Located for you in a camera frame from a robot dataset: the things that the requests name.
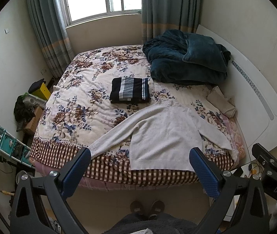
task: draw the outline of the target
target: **beige cloth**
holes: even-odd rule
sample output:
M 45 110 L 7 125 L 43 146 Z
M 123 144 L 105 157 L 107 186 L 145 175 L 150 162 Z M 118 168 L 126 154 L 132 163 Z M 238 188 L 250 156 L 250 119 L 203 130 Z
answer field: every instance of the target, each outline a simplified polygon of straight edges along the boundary
M 218 86 L 213 88 L 212 92 L 207 96 L 207 100 L 228 118 L 232 118 L 236 113 L 235 106 L 229 103 L 231 99 L 227 100 Z

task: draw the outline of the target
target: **teal curtain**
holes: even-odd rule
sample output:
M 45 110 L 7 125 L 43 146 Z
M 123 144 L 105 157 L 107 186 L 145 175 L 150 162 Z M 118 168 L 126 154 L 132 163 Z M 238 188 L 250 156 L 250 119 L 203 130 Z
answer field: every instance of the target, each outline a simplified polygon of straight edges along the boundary
M 30 19 L 47 65 L 61 77 L 74 58 L 59 0 L 27 0 Z
M 142 0 L 143 41 L 167 29 L 196 32 L 200 0 Z

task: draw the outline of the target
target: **dark blue blanket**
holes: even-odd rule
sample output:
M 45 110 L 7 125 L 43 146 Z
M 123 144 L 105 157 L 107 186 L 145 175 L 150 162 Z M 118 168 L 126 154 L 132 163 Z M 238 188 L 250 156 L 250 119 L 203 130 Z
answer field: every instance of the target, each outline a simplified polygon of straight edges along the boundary
M 167 30 L 143 46 L 151 77 L 164 83 L 218 84 L 227 77 L 231 53 L 211 37 Z

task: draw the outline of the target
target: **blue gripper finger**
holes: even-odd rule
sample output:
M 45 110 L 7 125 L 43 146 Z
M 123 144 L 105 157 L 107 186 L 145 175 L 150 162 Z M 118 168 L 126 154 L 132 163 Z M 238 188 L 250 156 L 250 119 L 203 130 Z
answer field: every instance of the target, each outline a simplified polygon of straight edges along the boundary
M 208 196 L 218 198 L 220 195 L 219 182 L 221 177 L 218 179 L 217 175 L 220 175 L 221 171 L 217 165 L 214 162 L 210 162 L 199 148 L 192 148 L 190 150 L 189 162 L 194 168 Z
M 66 199 L 75 192 L 81 178 L 83 177 L 88 165 L 91 162 L 91 152 L 88 148 L 82 148 L 77 155 L 60 170 L 66 171 L 62 180 L 61 197 Z

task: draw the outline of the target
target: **person's foot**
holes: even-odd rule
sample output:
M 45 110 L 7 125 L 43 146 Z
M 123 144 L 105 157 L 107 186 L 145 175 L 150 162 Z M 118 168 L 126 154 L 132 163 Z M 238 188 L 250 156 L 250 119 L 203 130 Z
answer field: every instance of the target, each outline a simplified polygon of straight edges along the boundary
M 155 201 L 149 213 L 149 220 L 153 220 L 159 213 L 164 211 L 164 203 L 162 201 Z
M 143 205 L 139 201 L 133 201 L 130 205 L 130 210 L 132 213 L 144 215 Z

